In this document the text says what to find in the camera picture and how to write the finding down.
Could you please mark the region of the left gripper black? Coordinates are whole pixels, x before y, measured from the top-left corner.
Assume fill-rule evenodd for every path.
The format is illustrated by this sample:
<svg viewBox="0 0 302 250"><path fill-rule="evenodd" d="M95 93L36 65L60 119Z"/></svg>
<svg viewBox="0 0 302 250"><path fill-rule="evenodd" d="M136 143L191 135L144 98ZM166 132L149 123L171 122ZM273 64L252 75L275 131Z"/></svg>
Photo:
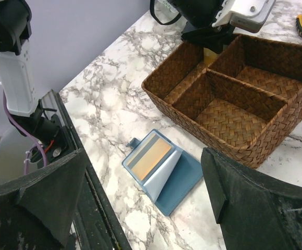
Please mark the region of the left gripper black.
<svg viewBox="0 0 302 250"><path fill-rule="evenodd" d="M230 24L220 29L210 26L222 9L223 0L169 0L169 3L190 23L182 31L182 41L220 54L238 36Z"/></svg>

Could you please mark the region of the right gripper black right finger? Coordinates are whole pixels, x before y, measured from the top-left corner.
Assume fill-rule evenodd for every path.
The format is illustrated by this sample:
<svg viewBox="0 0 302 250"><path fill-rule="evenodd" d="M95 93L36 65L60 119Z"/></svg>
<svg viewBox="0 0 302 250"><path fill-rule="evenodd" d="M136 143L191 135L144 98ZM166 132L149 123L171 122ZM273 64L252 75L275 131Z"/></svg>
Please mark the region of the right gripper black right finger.
<svg viewBox="0 0 302 250"><path fill-rule="evenodd" d="M201 165L227 249L302 249L302 187L205 147Z"/></svg>

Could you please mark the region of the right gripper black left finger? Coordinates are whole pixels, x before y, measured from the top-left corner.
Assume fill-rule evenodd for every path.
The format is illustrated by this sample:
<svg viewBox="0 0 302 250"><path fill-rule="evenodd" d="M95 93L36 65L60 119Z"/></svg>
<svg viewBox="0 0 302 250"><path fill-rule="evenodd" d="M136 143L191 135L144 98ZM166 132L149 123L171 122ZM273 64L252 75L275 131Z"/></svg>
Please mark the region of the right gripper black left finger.
<svg viewBox="0 0 302 250"><path fill-rule="evenodd" d="M0 185L0 249L64 249L87 164L78 149Z"/></svg>

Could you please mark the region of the blue leather card holder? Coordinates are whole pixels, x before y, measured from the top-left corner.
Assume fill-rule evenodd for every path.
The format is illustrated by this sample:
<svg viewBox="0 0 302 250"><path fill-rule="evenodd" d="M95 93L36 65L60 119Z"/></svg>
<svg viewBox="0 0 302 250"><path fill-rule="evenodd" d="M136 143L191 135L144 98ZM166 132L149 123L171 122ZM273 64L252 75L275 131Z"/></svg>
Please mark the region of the blue leather card holder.
<svg viewBox="0 0 302 250"><path fill-rule="evenodd" d="M143 181L140 181L125 162L141 141L152 133L158 134L169 142L172 149L151 173ZM142 140L134 137L126 147L130 147L132 150L122 161L122 165L164 216L169 216L203 177L199 160L175 145L156 129L151 130Z"/></svg>

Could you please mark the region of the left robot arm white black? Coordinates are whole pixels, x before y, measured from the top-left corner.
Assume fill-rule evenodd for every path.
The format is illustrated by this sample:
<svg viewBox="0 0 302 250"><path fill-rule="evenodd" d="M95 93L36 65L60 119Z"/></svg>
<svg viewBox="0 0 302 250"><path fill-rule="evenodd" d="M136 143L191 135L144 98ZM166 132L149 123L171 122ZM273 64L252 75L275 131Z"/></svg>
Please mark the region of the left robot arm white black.
<svg viewBox="0 0 302 250"><path fill-rule="evenodd" d="M195 27L218 28L229 24L234 15L244 16L244 1L169 1L177 15L162 22L155 14L155 1L150 14L161 25L171 25L185 17ZM33 76L29 55L32 12L26 1L0 1L0 84L8 120L44 154L41 142L50 143L58 126L45 117Z"/></svg>

